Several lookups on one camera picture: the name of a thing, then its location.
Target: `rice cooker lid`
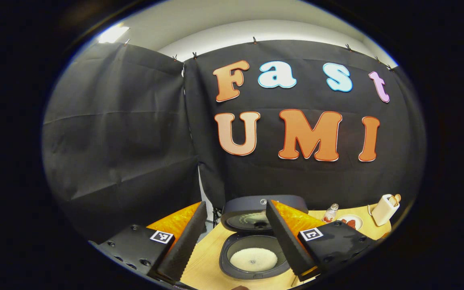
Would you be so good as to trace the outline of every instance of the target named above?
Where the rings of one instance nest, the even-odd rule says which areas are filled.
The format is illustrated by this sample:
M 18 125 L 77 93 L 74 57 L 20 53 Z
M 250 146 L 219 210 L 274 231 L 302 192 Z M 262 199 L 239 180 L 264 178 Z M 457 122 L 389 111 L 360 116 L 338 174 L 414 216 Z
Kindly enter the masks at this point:
M 266 217 L 268 200 L 276 200 L 299 211 L 308 213 L 303 198 L 293 195 L 265 195 L 240 197 L 225 203 L 221 215 L 221 224 L 227 230 L 234 232 L 265 232 L 271 231 L 271 225 Z

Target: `black fabric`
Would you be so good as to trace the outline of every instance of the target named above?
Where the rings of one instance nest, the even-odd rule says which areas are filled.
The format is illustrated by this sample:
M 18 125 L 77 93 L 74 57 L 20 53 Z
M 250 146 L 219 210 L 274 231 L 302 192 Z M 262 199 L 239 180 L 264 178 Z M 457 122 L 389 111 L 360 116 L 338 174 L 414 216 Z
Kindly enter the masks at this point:
M 95 44 L 57 83 L 43 124 L 53 195 L 100 243 L 201 200 L 182 63 L 138 46 Z
M 216 68 L 245 60 L 244 83 L 239 97 L 218 103 Z M 293 88 L 263 88 L 258 84 L 259 67 L 268 61 L 284 61 L 291 65 L 297 83 Z M 353 89 L 333 91 L 326 83 L 323 65 L 342 64 L 350 71 Z M 201 182 L 215 207 L 233 198 L 251 195 L 298 195 L 309 209 L 327 209 L 332 203 L 340 208 L 376 203 L 387 193 L 401 193 L 403 200 L 415 192 L 406 184 L 418 183 L 423 155 L 417 154 L 423 140 L 423 120 L 416 112 L 414 96 L 398 76 L 375 59 L 330 44 L 273 40 L 257 44 L 245 43 L 221 48 L 188 59 L 184 71 L 186 105 L 195 149 L 199 155 Z M 368 74 L 376 71 L 385 81 L 389 103 L 379 98 Z M 285 123 L 279 113 L 285 109 L 302 110 L 314 126 L 324 111 L 339 112 L 337 151 L 339 160 L 319 162 L 314 158 L 296 160 L 278 157 L 284 147 Z M 214 116 L 232 113 L 232 135 L 237 144 L 244 143 L 244 123 L 239 114 L 259 112 L 257 146 L 247 156 L 226 153 L 220 146 Z M 361 119 L 379 119 L 376 153 L 373 162 L 361 162 L 365 128 Z

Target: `wooden table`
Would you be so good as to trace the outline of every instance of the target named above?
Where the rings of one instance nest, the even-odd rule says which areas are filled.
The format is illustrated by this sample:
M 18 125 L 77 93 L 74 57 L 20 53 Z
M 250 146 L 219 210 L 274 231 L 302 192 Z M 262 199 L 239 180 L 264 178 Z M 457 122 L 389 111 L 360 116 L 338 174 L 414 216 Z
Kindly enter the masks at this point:
M 370 205 L 370 211 L 375 206 L 376 204 Z M 325 211 L 309 211 L 309 215 L 317 219 L 321 219 L 324 214 Z M 380 239 L 392 229 L 390 222 L 383 226 L 377 226 L 368 213 L 368 206 L 339 209 L 336 217 L 346 214 L 359 216 L 363 220 L 363 226 L 359 229 L 359 232 L 372 239 Z M 240 285 L 250 290 L 286 290 L 308 282 L 308 280 L 300 282 L 291 269 L 275 277 L 257 280 L 236 279 L 226 275 L 220 269 L 220 253 L 224 242 L 233 233 L 233 231 L 225 229 L 221 224 L 212 229 L 195 246 L 180 281 L 199 290 L 231 290 Z

